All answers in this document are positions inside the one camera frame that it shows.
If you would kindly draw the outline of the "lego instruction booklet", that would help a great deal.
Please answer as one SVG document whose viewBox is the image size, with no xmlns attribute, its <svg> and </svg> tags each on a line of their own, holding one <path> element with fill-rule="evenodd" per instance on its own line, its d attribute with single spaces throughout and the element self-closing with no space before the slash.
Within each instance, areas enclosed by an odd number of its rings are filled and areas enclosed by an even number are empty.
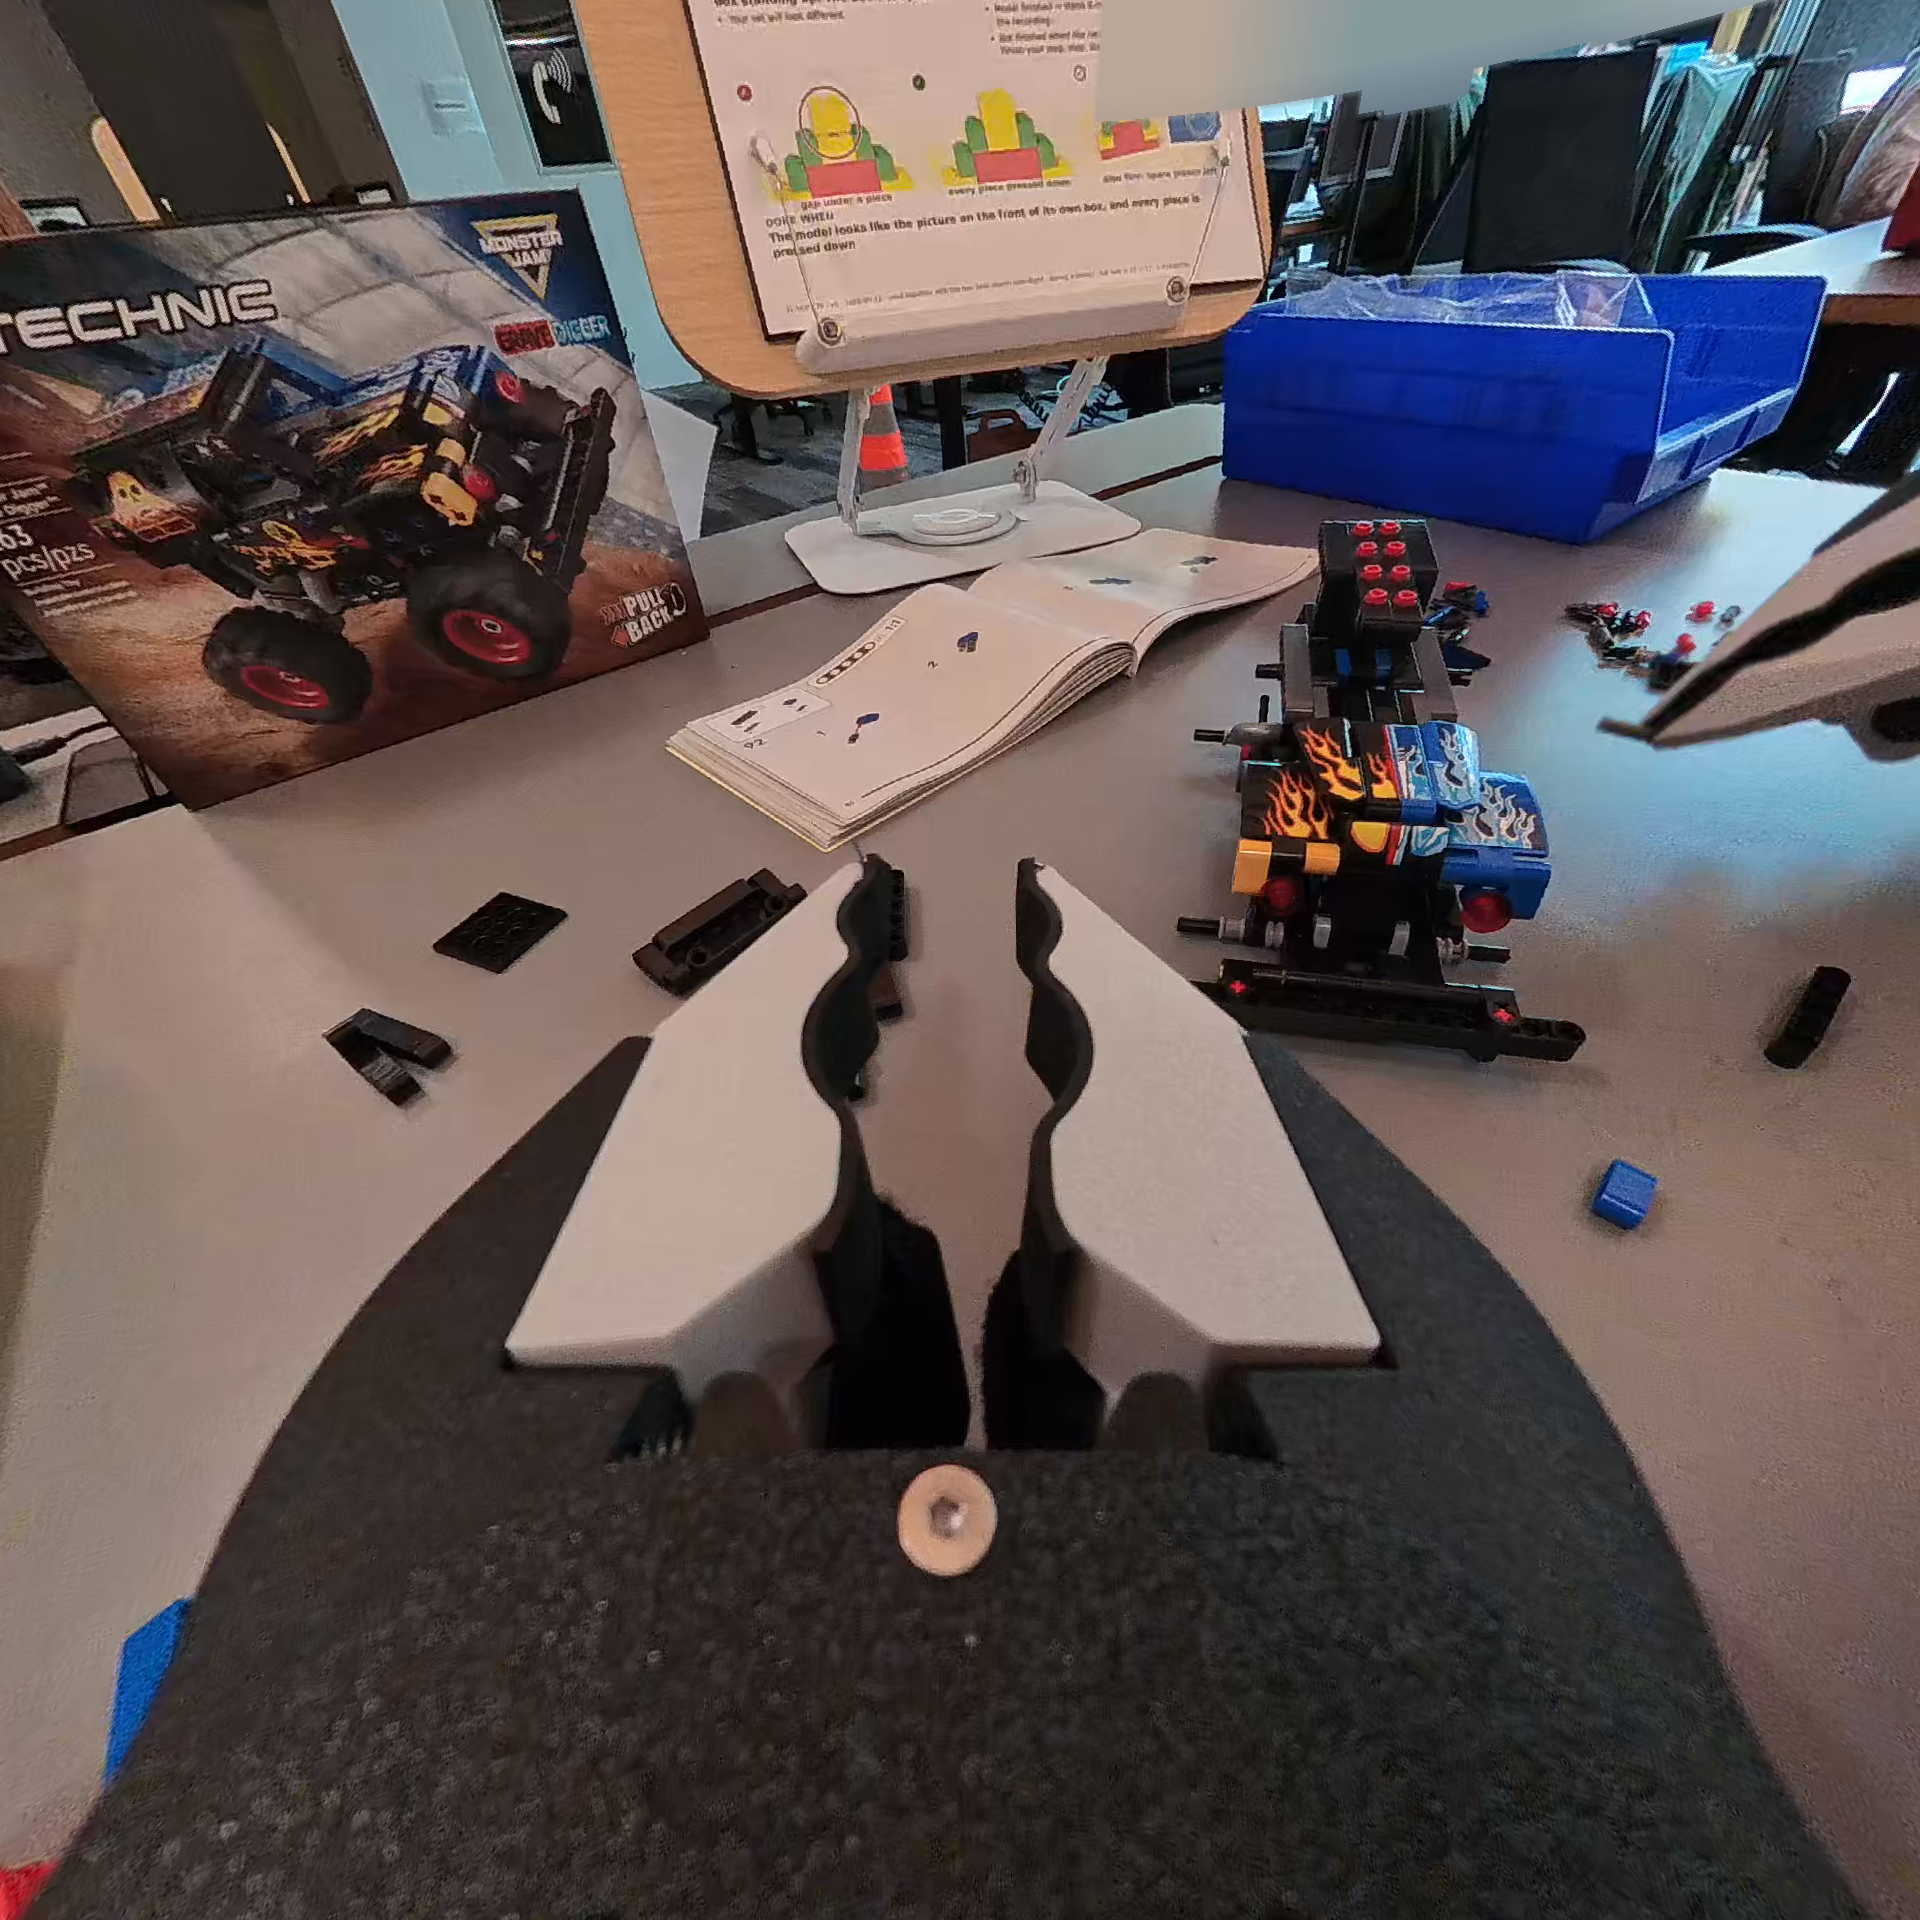
<svg viewBox="0 0 1920 1920">
<path fill-rule="evenodd" d="M 816 680 L 707 709 L 670 758 L 836 856 L 1199 622 L 1311 584 L 1311 549 L 1126 535 L 917 586 Z"/>
</svg>

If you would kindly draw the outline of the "black lego panel piece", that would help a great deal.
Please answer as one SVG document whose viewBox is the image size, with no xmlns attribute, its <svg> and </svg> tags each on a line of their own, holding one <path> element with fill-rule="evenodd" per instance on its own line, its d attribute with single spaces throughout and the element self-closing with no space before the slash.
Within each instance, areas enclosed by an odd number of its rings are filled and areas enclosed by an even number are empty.
<svg viewBox="0 0 1920 1920">
<path fill-rule="evenodd" d="M 707 993 L 717 971 L 733 971 L 781 913 L 792 913 L 805 903 L 798 883 L 781 883 L 772 867 L 723 883 L 717 895 L 707 895 L 695 911 L 684 911 L 674 921 L 663 921 L 643 947 L 639 971 L 670 993 L 693 995 Z"/>
</svg>

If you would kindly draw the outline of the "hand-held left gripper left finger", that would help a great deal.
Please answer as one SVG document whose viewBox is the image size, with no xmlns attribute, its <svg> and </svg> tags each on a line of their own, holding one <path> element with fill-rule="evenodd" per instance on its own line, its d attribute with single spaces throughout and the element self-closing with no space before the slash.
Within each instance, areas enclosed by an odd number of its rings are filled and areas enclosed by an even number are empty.
<svg viewBox="0 0 1920 1920">
<path fill-rule="evenodd" d="M 893 867 L 848 862 L 649 1031 L 513 1366 L 656 1366 L 693 1404 L 755 1371 L 805 1407 L 880 1289 L 856 1078 L 889 937 Z"/>
</svg>

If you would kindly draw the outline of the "wooden table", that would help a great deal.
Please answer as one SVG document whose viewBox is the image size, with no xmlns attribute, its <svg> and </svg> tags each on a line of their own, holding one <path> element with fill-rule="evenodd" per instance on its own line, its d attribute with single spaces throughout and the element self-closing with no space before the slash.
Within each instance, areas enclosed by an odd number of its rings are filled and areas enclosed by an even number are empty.
<svg viewBox="0 0 1920 1920">
<path fill-rule="evenodd" d="M 1889 221 L 1719 257 L 1699 278 L 1730 273 L 1823 278 L 1823 328 L 1920 328 L 1920 255 L 1889 255 Z"/>
</svg>

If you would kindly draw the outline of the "lego set box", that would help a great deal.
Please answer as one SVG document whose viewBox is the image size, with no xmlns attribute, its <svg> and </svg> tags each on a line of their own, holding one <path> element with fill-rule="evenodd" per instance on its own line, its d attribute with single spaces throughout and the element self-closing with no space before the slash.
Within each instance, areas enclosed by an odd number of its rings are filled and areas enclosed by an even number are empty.
<svg viewBox="0 0 1920 1920">
<path fill-rule="evenodd" d="M 708 633 L 584 190 L 0 255 L 8 616 L 175 804 Z"/>
</svg>

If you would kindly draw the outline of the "pile of small lego pieces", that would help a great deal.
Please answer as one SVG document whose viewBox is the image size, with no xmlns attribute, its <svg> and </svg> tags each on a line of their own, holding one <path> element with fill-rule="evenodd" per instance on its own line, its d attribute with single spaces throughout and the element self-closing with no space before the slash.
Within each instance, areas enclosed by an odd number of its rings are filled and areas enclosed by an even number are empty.
<svg viewBox="0 0 1920 1920">
<path fill-rule="evenodd" d="M 1640 604 L 1565 604 L 1565 629 L 1586 642 L 1586 658 L 1649 690 L 1675 690 L 1733 622 L 1746 606 L 1694 604 L 1683 629 L 1660 633 L 1656 606 Z"/>
</svg>

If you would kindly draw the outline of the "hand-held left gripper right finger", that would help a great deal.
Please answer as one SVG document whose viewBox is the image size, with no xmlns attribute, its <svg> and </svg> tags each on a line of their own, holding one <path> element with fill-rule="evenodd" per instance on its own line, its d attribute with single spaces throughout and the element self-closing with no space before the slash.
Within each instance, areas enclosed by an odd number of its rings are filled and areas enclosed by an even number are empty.
<svg viewBox="0 0 1920 1920">
<path fill-rule="evenodd" d="M 1032 1348 L 1109 1391 L 1371 1366 L 1378 1325 L 1250 1031 L 1045 862 L 1016 862 L 1016 971 L 1045 1087 L 1016 1223 Z"/>
</svg>

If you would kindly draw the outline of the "black five-hole lego beam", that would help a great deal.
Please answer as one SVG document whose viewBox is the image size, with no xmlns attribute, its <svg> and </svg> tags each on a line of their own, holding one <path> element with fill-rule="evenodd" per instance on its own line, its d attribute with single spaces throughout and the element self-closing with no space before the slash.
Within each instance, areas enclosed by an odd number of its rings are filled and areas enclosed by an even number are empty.
<svg viewBox="0 0 1920 1920">
<path fill-rule="evenodd" d="M 912 883 L 880 856 L 861 856 L 856 959 L 861 959 L 872 1022 L 893 1022 L 900 1021 L 900 962 L 912 962 Z"/>
</svg>

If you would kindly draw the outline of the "clear plastic bag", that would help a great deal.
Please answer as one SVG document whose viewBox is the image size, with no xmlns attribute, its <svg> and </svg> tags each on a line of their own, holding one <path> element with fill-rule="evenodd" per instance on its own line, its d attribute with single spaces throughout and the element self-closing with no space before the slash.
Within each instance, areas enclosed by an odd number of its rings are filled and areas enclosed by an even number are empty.
<svg viewBox="0 0 1920 1920">
<path fill-rule="evenodd" d="M 1282 273 L 1304 321 L 1656 328 L 1640 273 Z"/>
</svg>

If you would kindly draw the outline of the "short black lego piece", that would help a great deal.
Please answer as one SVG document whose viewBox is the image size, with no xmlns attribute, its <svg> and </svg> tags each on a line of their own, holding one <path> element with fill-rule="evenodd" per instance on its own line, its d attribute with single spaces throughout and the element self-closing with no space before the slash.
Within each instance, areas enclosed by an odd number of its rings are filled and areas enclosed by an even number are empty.
<svg viewBox="0 0 1920 1920">
<path fill-rule="evenodd" d="M 1760 1042 L 1760 1065 L 1787 1065 L 1787 1071 L 1813 1065 L 1813 1052 L 1832 1042 L 1848 995 L 1853 995 L 1853 971 L 1820 962 L 1820 971 L 1800 983 L 1787 1022 Z"/>
</svg>

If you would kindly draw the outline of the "black flat lego plate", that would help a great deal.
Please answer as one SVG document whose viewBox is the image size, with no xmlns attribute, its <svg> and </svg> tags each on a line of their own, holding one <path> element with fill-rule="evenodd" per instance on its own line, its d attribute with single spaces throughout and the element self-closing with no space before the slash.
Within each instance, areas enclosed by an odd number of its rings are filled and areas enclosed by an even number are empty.
<svg viewBox="0 0 1920 1920">
<path fill-rule="evenodd" d="M 466 971 L 496 978 L 521 959 L 532 959 L 559 921 L 566 921 L 566 911 L 553 911 L 553 903 L 490 895 L 469 913 L 460 913 L 434 947 L 466 962 Z"/>
</svg>

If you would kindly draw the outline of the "wooden document stand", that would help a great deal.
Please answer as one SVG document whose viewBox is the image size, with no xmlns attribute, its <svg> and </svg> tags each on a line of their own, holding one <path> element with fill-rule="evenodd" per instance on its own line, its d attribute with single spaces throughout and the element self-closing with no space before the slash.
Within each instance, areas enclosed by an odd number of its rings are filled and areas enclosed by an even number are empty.
<svg viewBox="0 0 1920 1920">
<path fill-rule="evenodd" d="M 968 302 L 946 313 L 872 313 L 856 321 L 856 338 L 843 338 L 843 321 L 820 321 L 816 338 L 766 338 L 684 0 L 584 0 L 577 20 L 598 70 L 610 149 L 622 163 L 643 273 L 684 360 L 733 394 L 848 394 L 836 517 L 805 517 L 788 535 L 816 586 L 880 596 L 1132 535 L 1126 512 L 1053 480 L 1053 456 L 1067 453 L 1067 432 L 1077 423 L 1111 358 L 1215 344 L 1264 294 L 1276 225 L 1264 190 L 1259 109 L 1243 109 L 1243 131 L 1259 172 L 1264 273 L 1243 286 L 1109 278 L 1109 302 L 1045 302 L 1032 286 L 1003 308 Z M 1226 109 L 1226 79 L 1199 79 L 1185 70 L 1132 75 L 1123 65 L 1123 28 L 1109 28 L 1102 10 L 1093 109 Z M 1037 423 L 1037 447 L 1016 453 L 1012 480 L 950 485 L 939 501 L 861 501 L 856 456 L 865 393 L 1037 360 L 1067 360 L 1067 394 Z"/>
</svg>

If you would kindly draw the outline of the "lego truck model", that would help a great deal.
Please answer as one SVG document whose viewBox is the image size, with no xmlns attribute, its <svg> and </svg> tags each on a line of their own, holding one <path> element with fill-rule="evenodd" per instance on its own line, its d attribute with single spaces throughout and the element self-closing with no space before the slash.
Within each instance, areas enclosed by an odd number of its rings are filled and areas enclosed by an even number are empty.
<svg viewBox="0 0 1920 1920">
<path fill-rule="evenodd" d="M 1276 700 L 1199 748 L 1235 754 L 1231 913 L 1185 913 L 1231 959 L 1199 993 L 1243 1031 L 1576 1059 L 1586 1022 L 1528 1021 L 1502 930 L 1550 895 L 1550 824 L 1525 774 L 1485 766 L 1456 690 L 1478 584 L 1447 584 L 1430 517 L 1320 524 L 1320 596 L 1259 660 Z"/>
</svg>

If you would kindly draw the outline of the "black monitor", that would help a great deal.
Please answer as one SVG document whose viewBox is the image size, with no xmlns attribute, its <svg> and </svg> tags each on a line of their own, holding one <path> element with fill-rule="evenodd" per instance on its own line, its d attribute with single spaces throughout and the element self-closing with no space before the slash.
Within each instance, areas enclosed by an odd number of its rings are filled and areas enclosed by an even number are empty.
<svg viewBox="0 0 1920 1920">
<path fill-rule="evenodd" d="M 1630 270 L 1660 49 L 1500 65 L 1411 270 Z"/>
</svg>

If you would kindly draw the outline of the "black wall phone sign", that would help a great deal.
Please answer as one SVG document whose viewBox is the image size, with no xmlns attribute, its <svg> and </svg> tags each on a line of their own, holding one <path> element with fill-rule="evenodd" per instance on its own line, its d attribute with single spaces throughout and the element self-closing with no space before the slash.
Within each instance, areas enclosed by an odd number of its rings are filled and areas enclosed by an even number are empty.
<svg viewBox="0 0 1920 1920">
<path fill-rule="evenodd" d="M 584 33 L 521 41 L 513 75 L 549 172 L 610 163 L 610 124 Z"/>
</svg>

